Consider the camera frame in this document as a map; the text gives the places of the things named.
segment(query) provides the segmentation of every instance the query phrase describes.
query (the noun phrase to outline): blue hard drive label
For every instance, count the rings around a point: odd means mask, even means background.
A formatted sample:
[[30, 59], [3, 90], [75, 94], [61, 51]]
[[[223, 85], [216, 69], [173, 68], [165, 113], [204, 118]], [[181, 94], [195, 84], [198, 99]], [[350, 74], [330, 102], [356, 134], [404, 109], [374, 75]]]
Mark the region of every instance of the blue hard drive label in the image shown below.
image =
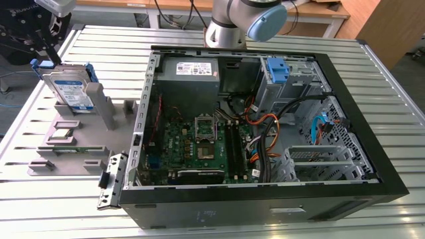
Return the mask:
[[55, 81], [58, 91], [69, 105], [77, 110], [93, 110], [94, 103], [85, 93], [82, 81]]

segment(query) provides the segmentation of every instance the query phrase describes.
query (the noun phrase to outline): blue cable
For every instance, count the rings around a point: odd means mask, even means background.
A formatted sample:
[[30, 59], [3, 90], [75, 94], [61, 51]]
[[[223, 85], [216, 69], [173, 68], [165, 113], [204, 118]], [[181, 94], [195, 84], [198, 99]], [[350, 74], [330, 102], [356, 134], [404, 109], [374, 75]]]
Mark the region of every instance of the blue cable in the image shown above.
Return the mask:
[[22, 108], [23, 106], [9, 106], [9, 105], [3, 105], [0, 104], [2, 107], [7, 107], [7, 108]]
[[318, 121], [322, 120], [323, 123], [326, 122], [331, 122], [327, 116], [327, 113], [323, 112], [322, 116], [316, 116], [312, 122], [312, 130], [311, 130], [311, 134], [312, 134], [312, 143], [316, 143], [316, 125], [318, 125]]

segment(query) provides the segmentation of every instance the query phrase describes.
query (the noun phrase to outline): aluminum table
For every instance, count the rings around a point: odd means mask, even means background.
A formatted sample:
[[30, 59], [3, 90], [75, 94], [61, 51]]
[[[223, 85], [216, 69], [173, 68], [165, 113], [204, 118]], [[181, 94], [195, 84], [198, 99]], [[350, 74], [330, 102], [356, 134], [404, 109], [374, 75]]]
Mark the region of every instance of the aluminum table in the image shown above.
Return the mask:
[[[86, 26], [73, 30], [59, 53], [66, 63], [94, 64], [106, 95], [122, 102], [141, 98], [151, 45], [202, 47], [203, 36]], [[2, 238], [425, 238], [425, 117], [370, 47], [356, 40], [288, 36], [247, 45], [330, 55], [411, 194], [336, 222], [142, 230], [125, 210], [97, 210], [98, 176], [29, 176], [57, 114], [54, 94], [41, 82], [0, 144]]]

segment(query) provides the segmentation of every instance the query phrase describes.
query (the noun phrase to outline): white label sticker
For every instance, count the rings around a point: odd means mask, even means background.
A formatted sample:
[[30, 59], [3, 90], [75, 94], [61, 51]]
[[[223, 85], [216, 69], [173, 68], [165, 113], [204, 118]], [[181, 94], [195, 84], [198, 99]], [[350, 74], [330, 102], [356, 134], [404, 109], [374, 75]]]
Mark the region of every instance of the white label sticker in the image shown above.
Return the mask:
[[306, 213], [303, 208], [271, 208], [272, 213]]
[[203, 62], [179, 62], [177, 75], [212, 76], [212, 64]]
[[147, 5], [145, 5], [145, 4], [137, 4], [137, 3], [129, 3], [127, 6], [142, 6], [142, 7], [146, 7]]
[[260, 170], [254, 169], [252, 175], [259, 178], [260, 177]]
[[55, 81], [55, 84], [71, 107], [79, 107], [81, 110], [94, 109], [94, 103], [85, 93], [85, 86], [81, 81]]
[[258, 106], [251, 105], [251, 108], [252, 108], [252, 110], [254, 110], [255, 112], [258, 112], [258, 111], [259, 111], [259, 107], [258, 107]]

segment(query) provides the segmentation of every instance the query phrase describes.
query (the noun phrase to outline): blue drive bracket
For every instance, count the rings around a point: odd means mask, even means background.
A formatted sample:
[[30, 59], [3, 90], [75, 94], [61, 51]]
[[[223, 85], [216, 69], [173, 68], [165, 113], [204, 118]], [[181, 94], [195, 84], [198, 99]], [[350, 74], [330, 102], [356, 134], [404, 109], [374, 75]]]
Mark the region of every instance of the blue drive bracket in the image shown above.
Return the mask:
[[272, 74], [272, 82], [276, 84], [283, 84], [290, 78], [290, 67], [286, 64], [283, 58], [267, 58], [268, 70]]
[[99, 82], [99, 79], [98, 79], [98, 76], [97, 76], [97, 73], [95, 73], [95, 68], [94, 68], [94, 65], [91, 63], [86, 63], [86, 71], [87, 71], [87, 74], [93, 80], [93, 82], [98, 83]]
[[38, 71], [39, 68], [50, 68], [54, 69], [55, 68], [55, 64], [51, 61], [42, 61], [42, 63], [39, 64], [39, 60], [38, 59], [33, 59], [31, 61], [31, 68], [34, 70], [34, 72], [37, 73], [39, 79], [43, 81], [43, 77]]

